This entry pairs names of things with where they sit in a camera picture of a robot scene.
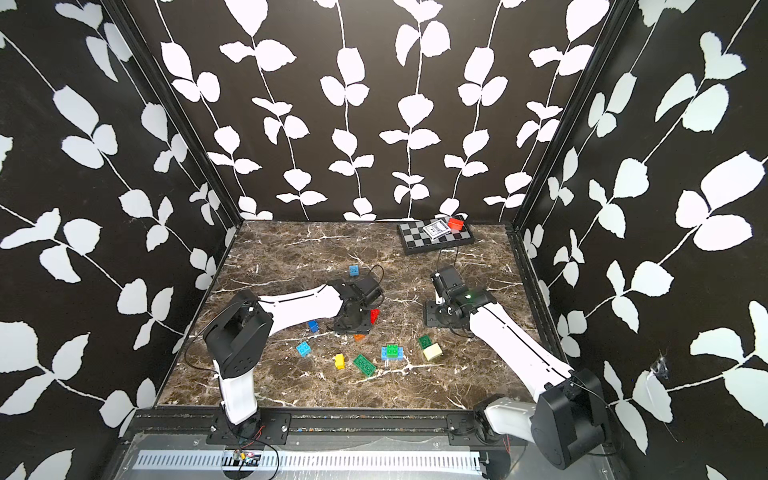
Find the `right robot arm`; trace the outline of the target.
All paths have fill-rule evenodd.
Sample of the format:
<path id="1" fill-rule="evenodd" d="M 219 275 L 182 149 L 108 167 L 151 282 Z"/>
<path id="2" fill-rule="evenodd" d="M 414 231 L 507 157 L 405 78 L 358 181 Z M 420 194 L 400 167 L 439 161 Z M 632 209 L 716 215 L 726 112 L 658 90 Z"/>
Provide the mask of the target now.
<path id="1" fill-rule="evenodd" d="M 522 381 L 530 402 L 494 396 L 473 410 L 470 438 L 484 444 L 504 437 L 534 444 L 564 470 L 609 440 L 600 380 L 574 370 L 535 341 L 483 288 L 471 289 L 455 267 L 431 275 L 436 299 L 423 309 L 428 327 L 466 328 L 490 346 Z"/>

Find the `small green lego brick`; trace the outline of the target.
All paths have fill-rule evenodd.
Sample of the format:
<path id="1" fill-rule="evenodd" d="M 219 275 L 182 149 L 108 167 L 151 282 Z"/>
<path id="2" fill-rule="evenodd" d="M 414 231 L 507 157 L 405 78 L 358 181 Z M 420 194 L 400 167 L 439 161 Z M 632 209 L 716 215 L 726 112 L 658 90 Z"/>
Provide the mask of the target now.
<path id="1" fill-rule="evenodd" d="M 396 344 L 389 344 L 385 347 L 384 352 L 387 358 L 397 358 L 400 355 L 400 348 Z"/>

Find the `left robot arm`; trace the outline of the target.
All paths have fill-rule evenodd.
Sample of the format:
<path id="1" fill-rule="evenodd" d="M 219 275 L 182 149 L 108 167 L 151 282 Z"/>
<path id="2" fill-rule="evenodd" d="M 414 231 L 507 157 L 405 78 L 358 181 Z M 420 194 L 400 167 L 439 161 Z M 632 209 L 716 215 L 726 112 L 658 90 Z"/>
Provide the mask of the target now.
<path id="1" fill-rule="evenodd" d="M 322 319 L 331 319 L 336 333 L 367 334 L 383 298 L 380 282 L 372 275 L 331 280 L 284 295 L 238 292 L 203 330 L 229 423 L 239 426 L 257 414 L 253 372 L 270 336 Z"/>

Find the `long blue lego brick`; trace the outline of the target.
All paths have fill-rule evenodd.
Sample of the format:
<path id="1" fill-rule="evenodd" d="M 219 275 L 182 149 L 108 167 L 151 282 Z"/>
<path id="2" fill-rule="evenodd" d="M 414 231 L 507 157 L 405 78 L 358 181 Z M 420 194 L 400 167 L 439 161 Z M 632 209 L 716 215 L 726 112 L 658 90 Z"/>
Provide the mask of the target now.
<path id="1" fill-rule="evenodd" d="M 389 347 L 381 348 L 381 359 L 384 361 L 404 360 L 404 358 L 404 349 L 402 347 L 398 347 L 397 350 Z"/>

